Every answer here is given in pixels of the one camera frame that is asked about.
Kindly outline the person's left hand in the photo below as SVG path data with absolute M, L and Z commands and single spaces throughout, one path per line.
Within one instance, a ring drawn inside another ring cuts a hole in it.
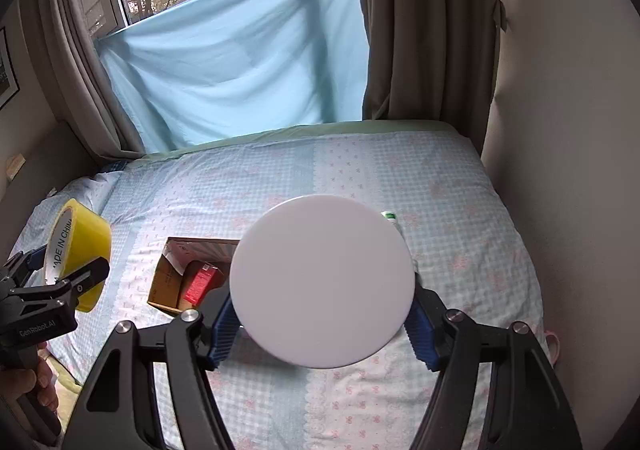
M 38 364 L 30 369 L 1 369 L 1 396 L 6 400 L 17 400 L 32 389 L 37 389 L 38 402 L 56 412 L 58 395 L 56 394 L 54 375 L 43 356 L 49 355 L 48 344 L 38 345 Z

